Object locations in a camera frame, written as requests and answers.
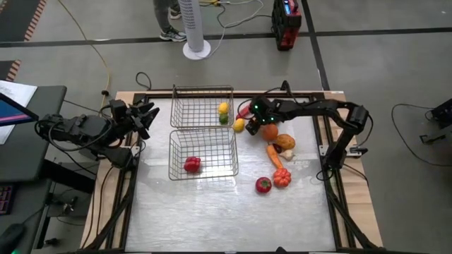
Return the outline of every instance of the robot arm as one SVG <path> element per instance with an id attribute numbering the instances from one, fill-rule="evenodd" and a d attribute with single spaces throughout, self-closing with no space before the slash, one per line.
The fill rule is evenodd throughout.
<path id="1" fill-rule="evenodd" d="M 159 108 L 152 109 L 153 103 L 139 107 L 127 107 L 121 100 L 111 100 L 105 108 L 110 108 L 112 118 L 105 116 L 81 115 L 72 119 L 65 119 L 58 114 L 46 115 L 39 120 L 35 128 L 36 133 L 49 141 L 55 147 L 65 152 L 72 152 L 86 148 L 95 156 L 104 155 L 112 166 L 119 169 L 130 169 L 136 163 L 129 148 L 111 146 L 124 136 L 133 132 L 143 139 L 148 139 L 146 131 L 159 112 Z M 66 141 L 77 145 L 75 149 L 58 146 L 55 140 Z"/>
<path id="2" fill-rule="evenodd" d="M 346 119 L 339 115 L 338 109 L 348 109 Z M 369 112 L 351 102 L 340 102 L 334 99 L 323 99 L 314 102 L 298 103 L 292 100 L 274 99 L 256 96 L 251 100 L 250 112 L 254 115 L 246 125 L 246 129 L 255 135 L 261 125 L 292 120 L 297 116 L 328 116 L 343 129 L 338 141 L 329 145 L 322 163 L 329 169 L 340 169 L 343 166 L 348 146 L 354 135 L 360 134 L 366 125 Z"/>

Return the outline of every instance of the orange pumpkin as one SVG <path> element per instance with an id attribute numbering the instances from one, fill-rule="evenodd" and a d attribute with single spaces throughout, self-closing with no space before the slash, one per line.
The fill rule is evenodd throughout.
<path id="1" fill-rule="evenodd" d="M 292 181 L 290 172 L 285 168 L 276 169 L 273 174 L 273 183 L 276 187 L 287 187 Z"/>
<path id="2" fill-rule="evenodd" d="M 267 124 L 262 127 L 262 138 L 266 141 L 272 141 L 278 136 L 278 127 L 274 124 Z"/>

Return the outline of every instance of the red battery pack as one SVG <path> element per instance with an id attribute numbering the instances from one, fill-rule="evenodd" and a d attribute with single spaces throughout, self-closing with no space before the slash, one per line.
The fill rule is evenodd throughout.
<path id="1" fill-rule="evenodd" d="M 302 12 L 297 0 L 275 0 L 271 20 L 278 50 L 286 51 L 293 48 L 299 28 L 302 26 Z"/>

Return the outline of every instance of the table leg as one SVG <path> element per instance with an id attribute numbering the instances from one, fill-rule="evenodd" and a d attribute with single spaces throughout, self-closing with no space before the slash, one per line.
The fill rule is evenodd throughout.
<path id="1" fill-rule="evenodd" d="M 46 159 L 40 175 L 84 193 L 92 193 L 94 190 L 95 180 Z"/>

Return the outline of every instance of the wire basket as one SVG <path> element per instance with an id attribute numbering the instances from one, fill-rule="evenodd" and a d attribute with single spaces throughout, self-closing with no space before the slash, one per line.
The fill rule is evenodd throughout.
<path id="1" fill-rule="evenodd" d="M 170 124 L 175 128 L 231 126 L 234 104 L 229 85 L 174 87 Z M 228 103 L 227 123 L 221 124 L 218 106 Z"/>
<path id="2" fill-rule="evenodd" d="M 197 173 L 185 171 L 188 157 L 201 159 Z M 239 173 L 235 133 L 230 127 L 181 129 L 169 135 L 169 178 L 205 179 Z"/>

